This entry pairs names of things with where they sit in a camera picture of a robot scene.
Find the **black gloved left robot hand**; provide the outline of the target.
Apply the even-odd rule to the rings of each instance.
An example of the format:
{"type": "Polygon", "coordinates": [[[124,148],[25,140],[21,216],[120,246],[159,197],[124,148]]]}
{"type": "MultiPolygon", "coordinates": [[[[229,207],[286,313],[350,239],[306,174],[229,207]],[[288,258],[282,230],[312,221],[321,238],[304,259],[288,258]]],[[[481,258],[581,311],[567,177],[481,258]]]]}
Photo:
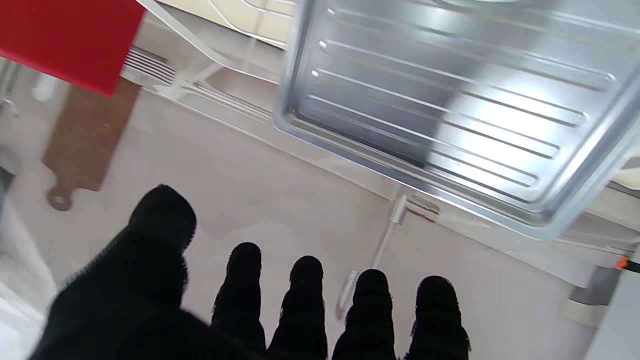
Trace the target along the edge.
{"type": "Polygon", "coordinates": [[[393,298],[379,269],[362,272],[345,330],[329,353],[323,267],[300,257],[270,344],[260,322],[261,249],[238,244],[210,323],[183,310],[185,250],[197,218],[170,186],[149,191],[128,224],[50,306],[32,360],[394,360],[393,298]]]}

